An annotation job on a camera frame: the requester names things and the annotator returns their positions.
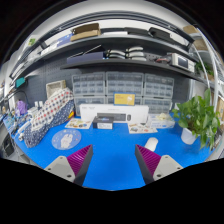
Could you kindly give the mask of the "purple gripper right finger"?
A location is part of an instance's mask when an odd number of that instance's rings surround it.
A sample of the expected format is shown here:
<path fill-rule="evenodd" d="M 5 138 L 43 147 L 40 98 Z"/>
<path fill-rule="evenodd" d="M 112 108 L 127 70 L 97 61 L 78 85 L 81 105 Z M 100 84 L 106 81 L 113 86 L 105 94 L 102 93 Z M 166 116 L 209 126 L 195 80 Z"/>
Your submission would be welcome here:
<path fill-rule="evenodd" d="M 135 156 L 146 185 L 182 169 L 169 155 L 160 156 L 140 145 L 135 145 Z"/>

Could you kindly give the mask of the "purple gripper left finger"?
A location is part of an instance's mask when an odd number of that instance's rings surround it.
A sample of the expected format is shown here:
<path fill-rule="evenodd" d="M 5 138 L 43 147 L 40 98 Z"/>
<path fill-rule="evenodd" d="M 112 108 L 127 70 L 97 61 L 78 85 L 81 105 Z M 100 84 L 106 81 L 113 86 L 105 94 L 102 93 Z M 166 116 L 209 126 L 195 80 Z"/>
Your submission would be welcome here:
<path fill-rule="evenodd" d="M 67 181 L 82 186 L 93 156 L 93 147 L 88 145 L 68 157 L 59 156 L 51 162 L 45 171 Z"/>

